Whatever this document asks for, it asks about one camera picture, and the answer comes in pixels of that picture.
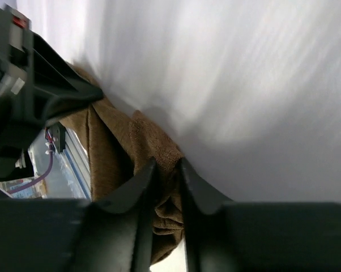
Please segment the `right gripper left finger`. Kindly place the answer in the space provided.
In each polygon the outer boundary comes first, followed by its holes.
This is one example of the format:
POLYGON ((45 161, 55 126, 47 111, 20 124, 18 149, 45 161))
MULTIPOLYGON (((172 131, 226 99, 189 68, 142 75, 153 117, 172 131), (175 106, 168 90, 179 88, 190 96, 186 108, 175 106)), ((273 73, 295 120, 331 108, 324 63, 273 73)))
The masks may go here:
POLYGON ((157 193, 154 158, 87 209, 71 271, 149 271, 157 193))

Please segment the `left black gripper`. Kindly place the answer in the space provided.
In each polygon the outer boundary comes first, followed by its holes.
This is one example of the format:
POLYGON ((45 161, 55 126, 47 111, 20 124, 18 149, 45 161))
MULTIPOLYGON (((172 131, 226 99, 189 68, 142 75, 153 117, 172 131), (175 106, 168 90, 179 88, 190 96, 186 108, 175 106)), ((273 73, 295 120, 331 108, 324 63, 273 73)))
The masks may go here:
POLYGON ((18 10, 0 7, 0 179, 28 177, 28 148, 43 128, 103 98, 18 10))

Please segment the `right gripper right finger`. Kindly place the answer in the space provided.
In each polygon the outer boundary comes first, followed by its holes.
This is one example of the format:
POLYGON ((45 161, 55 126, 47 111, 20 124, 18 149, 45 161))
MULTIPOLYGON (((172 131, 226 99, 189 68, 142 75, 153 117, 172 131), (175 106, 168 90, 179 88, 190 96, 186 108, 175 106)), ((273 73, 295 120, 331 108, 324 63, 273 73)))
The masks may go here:
POLYGON ((178 162, 189 271, 232 271, 223 193, 200 177, 190 162, 178 162))

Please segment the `brown cloth napkin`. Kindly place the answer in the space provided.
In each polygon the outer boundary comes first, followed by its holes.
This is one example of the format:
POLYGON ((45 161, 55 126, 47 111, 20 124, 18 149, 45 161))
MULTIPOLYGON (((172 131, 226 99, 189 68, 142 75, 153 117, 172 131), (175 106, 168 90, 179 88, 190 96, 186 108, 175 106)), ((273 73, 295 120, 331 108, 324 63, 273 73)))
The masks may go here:
POLYGON ((159 167, 159 192, 153 219, 151 264, 167 258, 184 236, 180 177, 182 152, 173 140, 142 112, 128 116, 103 98, 63 119, 75 131, 88 154, 91 194, 99 200, 137 174, 150 158, 159 167))

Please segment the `aluminium mounting rail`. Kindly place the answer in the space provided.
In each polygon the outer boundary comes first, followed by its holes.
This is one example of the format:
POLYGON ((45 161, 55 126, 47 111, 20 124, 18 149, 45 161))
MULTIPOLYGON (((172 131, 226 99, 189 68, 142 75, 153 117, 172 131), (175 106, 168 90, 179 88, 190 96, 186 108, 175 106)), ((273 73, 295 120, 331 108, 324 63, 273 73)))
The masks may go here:
POLYGON ((74 197, 91 199, 88 155, 76 133, 59 124, 57 147, 64 166, 71 173, 69 185, 74 197))

